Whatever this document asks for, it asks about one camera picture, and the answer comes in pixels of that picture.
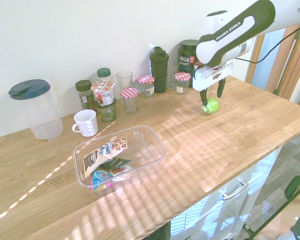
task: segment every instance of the clear plastic tray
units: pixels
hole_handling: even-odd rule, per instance
[[[127,165],[131,166],[132,170],[92,184],[90,177],[84,177],[84,156],[108,143],[115,136],[126,137],[127,151],[115,157],[131,160]],[[73,163],[79,185],[89,188],[94,195],[105,195],[159,171],[164,165],[165,156],[166,148],[152,128],[139,125],[81,143],[73,151]]]

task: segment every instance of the white mug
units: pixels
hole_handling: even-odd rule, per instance
[[[72,131],[81,133],[84,137],[92,137],[98,132],[96,112],[90,109],[79,111],[74,115],[76,124],[72,126]]]

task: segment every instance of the cabinet handle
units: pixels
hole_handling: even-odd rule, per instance
[[[240,187],[238,189],[238,191],[235,191],[234,193],[230,194],[229,196],[223,192],[222,193],[222,200],[226,201],[228,199],[232,199],[233,197],[235,197],[236,195],[238,195],[239,193],[241,193],[243,190],[245,190],[248,187],[248,185],[249,185],[248,182],[244,182],[244,181],[240,181],[240,184],[242,185],[242,187]]]

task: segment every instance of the black cable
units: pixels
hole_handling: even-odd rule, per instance
[[[263,60],[265,60],[266,57],[268,57],[268,55],[276,48],[279,46],[280,43],[282,43],[284,40],[286,40],[288,37],[290,37],[292,34],[298,32],[300,30],[300,27],[298,27],[296,30],[294,30],[292,33],[290,33],[288,36],[282,38],[281,41],[279,41],[273,48],[271,48],[271,50],[264,56],[264,58],[262,58],[260,61],[250,61],[250,60],[246,60],[246,59],[242,59],[242,58],[235,58],[241,61],[245,61],[245,62],[249,62],[252,64],[258,64],[260,62],[262,62]]]

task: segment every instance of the snack bag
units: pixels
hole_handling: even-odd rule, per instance
[[[99,165],[108,163],[112,158],[128,149],[125,136],[114,136],[109,142],[83,157],[84,178],[93,173]]]
[[[105,163],[99,165],[99,168],[102,168],[105,170],[119,169],[129,162],[131,162],[131,160],[114,157],[112,160],[106,161]]]
[[[93,174],[91,174],[91,182],[92,184],[97,184],[112,177],[113,176],[105,170],[96,170],[93,172]],[[99,187],[100,186],[95,186],[92,188],[92,190],[95,191]]]
[[[128,172],[132,169],[133,168],[131,166],[124,165],[123,167],[120,167],[118,169],[109,170],[109,174],[112,175],[113,177],[115,177],[119,174],[122,174],[122,176],[118,176],[118,177],[115,177],[114,179],[112,179],[113,182],[120,182],[120,181],[126,180],[132,176],[132,174],[133,174],[132,171],[124,174],[125,172]]]

